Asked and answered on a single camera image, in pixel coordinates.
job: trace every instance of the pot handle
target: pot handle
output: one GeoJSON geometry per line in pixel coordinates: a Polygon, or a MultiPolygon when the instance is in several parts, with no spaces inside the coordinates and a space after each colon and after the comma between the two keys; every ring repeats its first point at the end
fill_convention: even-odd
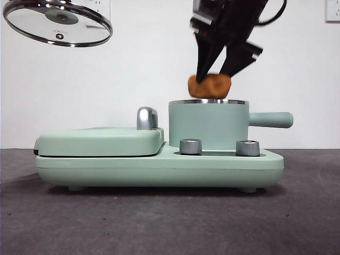
{"type": "Polygon", "coordinates": [[[250,113],[249,125],[288,129],[293,125],[293,115],[287,112],[250,113]]]}

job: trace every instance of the wall outlet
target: wall outlet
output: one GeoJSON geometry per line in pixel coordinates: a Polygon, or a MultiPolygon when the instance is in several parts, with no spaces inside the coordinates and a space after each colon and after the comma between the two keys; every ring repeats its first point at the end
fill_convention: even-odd
{"type": "Polygon", "coordinates": [[[326,0],[326,22],[340,23],[340,0],[326,0]]]}

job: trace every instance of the gray surface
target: gray surface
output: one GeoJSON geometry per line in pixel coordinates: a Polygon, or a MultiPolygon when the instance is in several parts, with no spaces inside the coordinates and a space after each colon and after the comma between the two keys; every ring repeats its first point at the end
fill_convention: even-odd
{"type": "Polygon", "coordinates": [[[340,150],[272,150],[279,184],[234,189],[43,183],[32,150],[2,150],[2,255],[340,254],[340,150]]]}

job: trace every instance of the fried food piece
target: fried food piece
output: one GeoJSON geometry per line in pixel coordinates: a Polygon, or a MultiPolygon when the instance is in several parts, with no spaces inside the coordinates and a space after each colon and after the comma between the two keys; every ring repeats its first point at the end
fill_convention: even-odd
{"type": "Polygon", "coordinates": [[[223,99],[231,85],[231,78],[226,74],[208,74],[201,83],[196,82],[196,75],[188,80],[189,94],[197,98],[223,99]]]}

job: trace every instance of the small pot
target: small pot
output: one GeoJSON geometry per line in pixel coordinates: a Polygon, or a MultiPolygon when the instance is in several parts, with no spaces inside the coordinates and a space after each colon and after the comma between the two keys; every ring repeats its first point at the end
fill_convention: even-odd
{"type": "Polygon", "coordinates": [[[249,113],[249,102],[241,100],[193,99],[169,103],[169,144],[181,139],[201,139],[203,150],[235,149],[248,139],[248,126],[290,128],[293,115],[249,113]]]}

